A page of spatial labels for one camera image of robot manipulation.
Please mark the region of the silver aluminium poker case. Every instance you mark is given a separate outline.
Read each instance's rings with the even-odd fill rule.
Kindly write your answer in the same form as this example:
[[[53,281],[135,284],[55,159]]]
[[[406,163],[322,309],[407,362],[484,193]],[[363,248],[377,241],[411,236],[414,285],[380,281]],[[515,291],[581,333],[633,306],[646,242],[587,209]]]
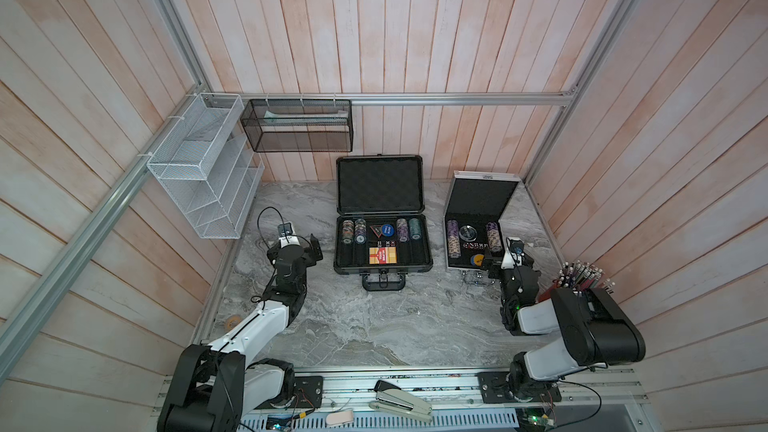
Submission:
[[[446,243],[446,222],[455,219],[458,221],[459,228],[464,225],[473,226],[478,233],[477,240],[474,242],[481,243],[487,243],[486,224],[492,221],[497,222],[504,251],[493,255],[504,255],[505,236],[500,220],[519,184],[520,178],[509,173],[472,171],[453,173],[443,214],[446,266],[449,270],[457,272],[465,283],[473,286],[487,286],[495,283],[494,279],[488,278],[482,266],[474,267],[470,263],[473,255],[485,255],[490,251],[471,251],[461,248],[461,257],[450,259]]]

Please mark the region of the dark grey poker case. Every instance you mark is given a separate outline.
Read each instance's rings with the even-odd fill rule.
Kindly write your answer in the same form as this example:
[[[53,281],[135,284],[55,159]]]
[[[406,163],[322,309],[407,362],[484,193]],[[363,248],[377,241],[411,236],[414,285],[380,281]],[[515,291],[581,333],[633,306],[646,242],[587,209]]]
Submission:
[[[337,212],[333,267],[340,275],[357,275],[368,292],[399,292],[410,274],[428,272],[433,267],[428,224],[424,215],[423,160],[418,155],[348,156],[336,161]],[[398,218],[418,218],[420,240],[399,242]],[[341,226],[344,220],[367,222],[367,243],[344,245]],[[391,224],[392,237],[377,238],[370,225]],[[370,265],[369,248],[397,247],[397,263]]]

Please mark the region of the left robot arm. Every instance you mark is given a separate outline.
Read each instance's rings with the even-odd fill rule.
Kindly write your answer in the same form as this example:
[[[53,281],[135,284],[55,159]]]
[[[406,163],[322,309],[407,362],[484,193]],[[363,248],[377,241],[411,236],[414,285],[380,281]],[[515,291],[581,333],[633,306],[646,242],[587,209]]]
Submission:
[[[315,236],[285,236],[268,250],[273,277],[255,309],[232,330],[180,355],[157,421],[159,431],[236,431],[264,403],[292,407],[294,366],[256,356],[298,316],[307,269],[323,259]]]

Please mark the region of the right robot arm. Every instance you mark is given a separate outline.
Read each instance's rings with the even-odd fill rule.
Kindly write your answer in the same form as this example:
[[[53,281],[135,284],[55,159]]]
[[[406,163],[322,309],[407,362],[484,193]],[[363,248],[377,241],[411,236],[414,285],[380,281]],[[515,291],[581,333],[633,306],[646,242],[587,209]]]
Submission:
[[[636,363],[646,354],[639,329],[603,288],[556,288],[540,300],[540,273],[518,249],[483,267],[501,289],[500,314],[505,329],[517,336],[557,332],[560,337],[536,350],[515,355],[506,382],[513,394],[596,366]]]

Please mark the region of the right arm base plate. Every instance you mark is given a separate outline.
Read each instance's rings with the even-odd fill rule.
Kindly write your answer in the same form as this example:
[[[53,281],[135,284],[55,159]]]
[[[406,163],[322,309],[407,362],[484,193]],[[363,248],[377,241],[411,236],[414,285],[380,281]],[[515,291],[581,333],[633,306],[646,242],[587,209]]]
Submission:
[[[534,381],[512,372],[480,372],[476,377],[485,404],[562,401],[555,382]]]

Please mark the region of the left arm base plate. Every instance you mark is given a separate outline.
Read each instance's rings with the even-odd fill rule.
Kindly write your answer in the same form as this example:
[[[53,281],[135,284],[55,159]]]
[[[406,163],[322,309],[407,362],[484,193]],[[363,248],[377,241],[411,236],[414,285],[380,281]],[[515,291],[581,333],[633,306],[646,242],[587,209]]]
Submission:
[[[287,393],[265,401],[258,406],[265,410],[318,409],[323,401],[324,378],[320,375],[299,376]]]

